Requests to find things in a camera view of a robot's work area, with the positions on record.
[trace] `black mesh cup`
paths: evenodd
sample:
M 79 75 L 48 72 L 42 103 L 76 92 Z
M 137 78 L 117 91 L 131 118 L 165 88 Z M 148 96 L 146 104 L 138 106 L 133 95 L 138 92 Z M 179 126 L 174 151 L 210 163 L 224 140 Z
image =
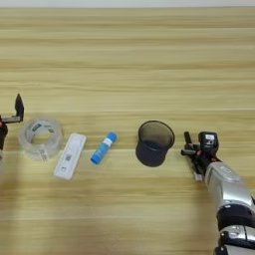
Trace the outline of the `black mesh cup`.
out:
M 149 121 L 139 128 L 136 156 L 147 166 L 159 166 L 173 144 L 174 133 L 168 125 Z

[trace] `tape roll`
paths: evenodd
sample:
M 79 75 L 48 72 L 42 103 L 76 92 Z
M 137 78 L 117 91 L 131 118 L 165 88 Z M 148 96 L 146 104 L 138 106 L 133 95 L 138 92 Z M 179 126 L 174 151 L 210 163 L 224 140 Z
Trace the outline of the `tape roll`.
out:
M 53 136 L 45 143 L 35 144 L 33 139 L 38 134 L 51 133 Z M 29 121 L 19 133 L 19 142 L 23 149 L 36 160 L 49 160 L 59 152 L 63 143 L 61 125 L 51 118 L 38 118 Z

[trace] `metal robot arm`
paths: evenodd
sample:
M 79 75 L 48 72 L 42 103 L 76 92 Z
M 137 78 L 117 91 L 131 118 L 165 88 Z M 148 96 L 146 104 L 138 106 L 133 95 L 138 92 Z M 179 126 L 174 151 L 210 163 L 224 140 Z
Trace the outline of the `metal robot arm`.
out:
M 219 246 L 214 255 L 255 255 L 254 199 L 241 176 L 217 158 L 217 133 L 201 132 L 193 144 L 189 132 L 182 155 L 190 157 L 196 180 L 205 181 L 216 207 Z
M 3 158 L 4 140 L 8 133 L 7 124 L 20 123 L 23 121 L 24 106 L 19 94 L 16 98 L 15 110 L 16 110 L 16 116 L 13 116 L 10 118 L 2 118 L 0 116 L 0 165 L 2 163 L 2 158 Z

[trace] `wooden table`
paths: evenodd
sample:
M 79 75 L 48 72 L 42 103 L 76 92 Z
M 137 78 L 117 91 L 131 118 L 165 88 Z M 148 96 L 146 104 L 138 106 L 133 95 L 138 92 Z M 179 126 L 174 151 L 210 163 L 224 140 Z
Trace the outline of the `wooden table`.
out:
M 255 193 L 255 9 L 0 11 L 1 115 L 21 93 L 26 121 L 47 116 L 88 136 L 72 181 L 59 155 L 34 161 L 9 125 L 0 190 L 1 255 L 206 255 L 214 207 L 179 151 L 183 132 L 217 131 L 219 156 Z M 161 120 L 176 143 L 158 168 L 134 154 Z M 106 133 L 119 141 L 90 163 Z

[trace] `white label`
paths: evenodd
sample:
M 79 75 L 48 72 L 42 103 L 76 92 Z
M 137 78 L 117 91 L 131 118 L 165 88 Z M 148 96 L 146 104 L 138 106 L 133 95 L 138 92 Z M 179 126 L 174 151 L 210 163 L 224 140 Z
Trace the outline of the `white label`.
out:
M 112 144 L 113 144 L 113 141 L 112 141 L 111 139 L 109 139 L 109 138 L 106 137 L 106 138 L 104 139 L 103 143 L 105 143 L 106 145 L 108 145 L 109 147 L 111 147 Z
M 49 156 L 48 156 L 44 146 L 42 148 L 39 148 L 38 152 L 39 152 L 39 155 L 41 156 L 43 161 L 49 160 Z
M 213 134 L 206 134 L 205 138 L 206 139 L 213 139 L 214 140 L 214 135 Z

